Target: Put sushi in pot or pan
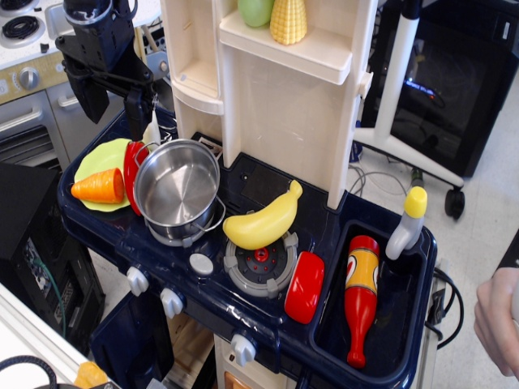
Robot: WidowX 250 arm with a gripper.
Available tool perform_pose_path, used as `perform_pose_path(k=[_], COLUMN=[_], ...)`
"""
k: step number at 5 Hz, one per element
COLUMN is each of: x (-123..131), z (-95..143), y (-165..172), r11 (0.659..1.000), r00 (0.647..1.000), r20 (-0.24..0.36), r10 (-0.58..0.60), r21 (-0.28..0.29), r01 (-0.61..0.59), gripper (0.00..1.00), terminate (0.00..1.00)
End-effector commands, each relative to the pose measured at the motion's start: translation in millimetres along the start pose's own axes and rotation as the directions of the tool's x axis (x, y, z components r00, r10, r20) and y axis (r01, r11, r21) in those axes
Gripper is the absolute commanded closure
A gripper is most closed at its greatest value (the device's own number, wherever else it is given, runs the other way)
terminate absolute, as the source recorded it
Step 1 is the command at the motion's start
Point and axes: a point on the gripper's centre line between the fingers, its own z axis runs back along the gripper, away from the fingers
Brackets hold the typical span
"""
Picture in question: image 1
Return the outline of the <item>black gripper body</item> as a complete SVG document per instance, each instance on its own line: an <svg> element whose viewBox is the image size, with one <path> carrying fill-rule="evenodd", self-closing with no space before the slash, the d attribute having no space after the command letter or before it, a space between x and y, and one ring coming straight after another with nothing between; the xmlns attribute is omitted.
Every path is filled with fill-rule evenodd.
<svg viewBox="0 0 519 389"><path fill-rule="evenodd" d="M127 15L107 15L94 23L73 24L72 35L56 39L72 90L80 101L102 101L107 92L129 97L135 89L154 97L152 72L134 51L135 32Z"/></svg>

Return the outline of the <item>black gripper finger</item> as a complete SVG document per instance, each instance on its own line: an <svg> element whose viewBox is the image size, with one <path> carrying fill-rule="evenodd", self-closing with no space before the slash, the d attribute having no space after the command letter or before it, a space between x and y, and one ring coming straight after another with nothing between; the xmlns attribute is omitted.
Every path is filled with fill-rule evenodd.
<svg viewBox="0 0 519 389"><path fill-rule="evenodd" d="M90 78L78 79L70 76L69 82L86 116L98 124L109 107L107 91Z"/></svg>
<svg viewBox="0 0 519 389"><path fill-rule="evenodd" d="M140 141L152 121L155 90L152 83L132 84L125 91L124 107L133 141Z"/></svg>

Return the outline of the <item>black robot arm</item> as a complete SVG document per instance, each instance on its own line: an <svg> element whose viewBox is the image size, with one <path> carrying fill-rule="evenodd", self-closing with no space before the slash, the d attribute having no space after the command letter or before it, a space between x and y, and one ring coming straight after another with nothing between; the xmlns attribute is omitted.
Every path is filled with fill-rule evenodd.
<svg viewBox="0 0 519 389"><path fill-rule="evenodd" d="M63 10L73 27L55 45L79 104L98 123L109 106L108 93L123 99L131 139L141 140L152 121L155 90L151 70L134 49L134 1L65 1Z"/></svg>

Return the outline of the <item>person's hand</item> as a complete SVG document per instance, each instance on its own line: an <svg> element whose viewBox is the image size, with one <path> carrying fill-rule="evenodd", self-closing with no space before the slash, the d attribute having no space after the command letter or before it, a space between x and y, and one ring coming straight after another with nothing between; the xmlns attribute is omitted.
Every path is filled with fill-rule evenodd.
<svg viewBox="0 0 519 389"><path fill-rule="evenodd" d="M505 377L518 378L518 334L512 316L518 269L498 268L476 290L474 331L489 358Z"/></svg>

